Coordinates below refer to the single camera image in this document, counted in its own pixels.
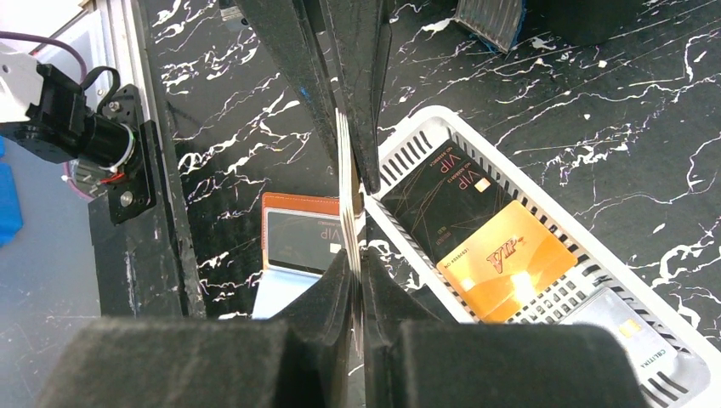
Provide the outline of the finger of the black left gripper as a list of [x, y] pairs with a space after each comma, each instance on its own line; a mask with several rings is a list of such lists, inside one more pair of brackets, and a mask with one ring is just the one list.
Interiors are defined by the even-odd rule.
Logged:
[[236, 5], [308, 112], [331, 165], [336, 167], [336, 103], [317, 38], [325, 30], [321, 4], [304, 0], [238, 0]]
[[356, 169], [372, 195], [381, 188], [378, 118], [392, 40], [389, 3], [327, 0], [321, 10], [332, 40]]

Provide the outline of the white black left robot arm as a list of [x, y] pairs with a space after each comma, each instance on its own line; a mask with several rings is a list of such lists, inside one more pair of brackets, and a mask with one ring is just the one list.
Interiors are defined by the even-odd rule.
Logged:
[[[298, 92], [342, 187], [357, 179], [380, 190], [378, 116], [391, 28], [385, 1], [222, 1], [222, 15], [251, 27]], [[11, 48], [1, 52], [1, 133], [43, 160], [77, 158], [135, 179], [139, 139], [90, 108], [86, 90], [102, 67], [76, 82]]]

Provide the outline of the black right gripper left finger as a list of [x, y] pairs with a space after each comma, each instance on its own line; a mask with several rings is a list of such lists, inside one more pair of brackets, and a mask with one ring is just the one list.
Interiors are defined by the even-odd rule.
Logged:
[[37, 405], [342, 407], [351, 283], [339, 252], [267, 320], [96, 320], [66, 347]]

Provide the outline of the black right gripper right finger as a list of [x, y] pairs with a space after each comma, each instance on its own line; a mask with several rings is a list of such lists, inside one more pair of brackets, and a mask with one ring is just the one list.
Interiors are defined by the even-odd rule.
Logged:
[[361, 258], [365, 392], [370, 407], [643, 407], [607, 331], [588, 325], [440, 320]]

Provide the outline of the brown leather card holder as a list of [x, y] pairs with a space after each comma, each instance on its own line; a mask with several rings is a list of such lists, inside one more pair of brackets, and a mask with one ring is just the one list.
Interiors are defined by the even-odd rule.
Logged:
[[336, 198], [266, 192], [261, 227], [255, 320], [273, 317], [304, 294], [344, 249]]

